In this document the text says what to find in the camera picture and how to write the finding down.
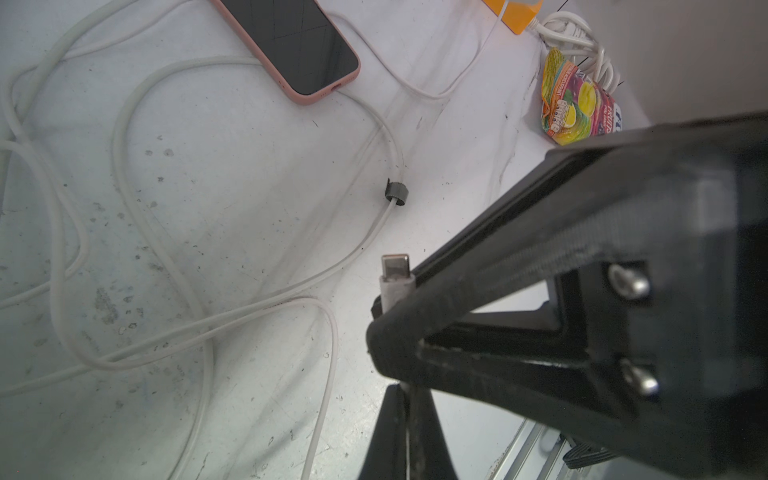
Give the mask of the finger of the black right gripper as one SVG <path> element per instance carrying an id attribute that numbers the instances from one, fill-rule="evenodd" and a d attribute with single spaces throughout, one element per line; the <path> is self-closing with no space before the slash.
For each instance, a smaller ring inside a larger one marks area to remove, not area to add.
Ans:
<path id="1" fill-rule="evenodd" d="M 720 185 L 713 146 L 554 150 L 416 269 L 417 295 L 455 318 L 536 282 L 596 263 L 643 264 L 649 314 L 708 308 L 703 213 Z"/>
<path id="2" fill-rule="evenodd" d="M 643 264 L 596 263 L 455 318 L 415 293 L 367 333 L 376 368 L 496 405 L 674 474 L 740 460 L 733 411 L 743 357 L 735 279 L 739 216 L 708 201 L 708 308 L 649 314 Z"/>

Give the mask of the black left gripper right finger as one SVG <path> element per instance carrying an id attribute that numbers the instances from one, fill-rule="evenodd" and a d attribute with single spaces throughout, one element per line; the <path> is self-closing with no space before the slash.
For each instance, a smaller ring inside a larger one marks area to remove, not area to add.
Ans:
<path id="1" fill-rule="evenodd" d="M 431 390 L 410 386 L 408 400 L 409 478 L 456 480 Z"/>

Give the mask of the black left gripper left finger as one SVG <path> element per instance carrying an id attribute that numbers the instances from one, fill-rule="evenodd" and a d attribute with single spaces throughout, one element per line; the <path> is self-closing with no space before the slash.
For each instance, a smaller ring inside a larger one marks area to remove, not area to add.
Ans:
<path id="1" fill-rule="evenodd" d="M 407 397 L 399 384 L 387 387 L 359 480 L 407 478 Z"/>

